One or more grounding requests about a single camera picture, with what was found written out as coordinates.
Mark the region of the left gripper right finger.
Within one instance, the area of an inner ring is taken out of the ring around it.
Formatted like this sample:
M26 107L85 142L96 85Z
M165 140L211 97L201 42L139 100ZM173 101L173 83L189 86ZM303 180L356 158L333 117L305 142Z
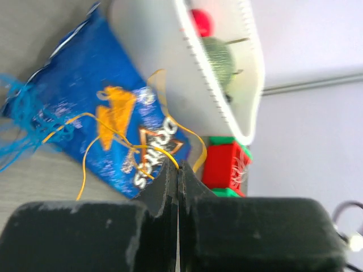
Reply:
M342 271L344 245L310 198L218 197L182 162L181 271Z

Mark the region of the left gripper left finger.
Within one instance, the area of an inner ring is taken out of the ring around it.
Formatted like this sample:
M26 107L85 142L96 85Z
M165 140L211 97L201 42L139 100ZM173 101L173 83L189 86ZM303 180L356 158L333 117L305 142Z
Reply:
M37 201L1 233L2 271L174 271L178 172L165 160L128 201Z

